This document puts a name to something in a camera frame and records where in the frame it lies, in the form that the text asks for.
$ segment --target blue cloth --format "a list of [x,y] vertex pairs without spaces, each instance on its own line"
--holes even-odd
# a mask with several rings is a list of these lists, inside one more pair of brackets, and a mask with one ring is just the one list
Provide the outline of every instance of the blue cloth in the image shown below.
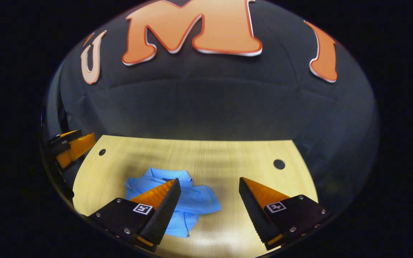
[[176,237],[189,237],[189,231],[195,226],[200,215],[220,211],[221,205],[211,188],[194,186],[187,170],[150,168],[141,178],[127,180],[125,199],[130,200],[174,178],[179,179],[181,195],[165,233]]

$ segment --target wooden table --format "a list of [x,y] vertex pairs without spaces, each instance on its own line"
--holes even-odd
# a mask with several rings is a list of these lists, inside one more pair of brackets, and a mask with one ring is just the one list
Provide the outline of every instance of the wooden table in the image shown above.
[[[102,149],[106,153],[100,156]],[[274,167],[276,159],[284,161],[283,170]],[[291,140],[222,142],[103,135],[77,173],[75,209],[89,216],[114,198],[124,198],[128,178],[140,177],[151,167],[187,170],[194,186],[211,187],[222,207],[200,216],[188,238],[165,235],[155,252],[161,257],[239,258],[269,253],[241,200],[241,176],[290,197],[304,194],[318,202],[307,166]]]

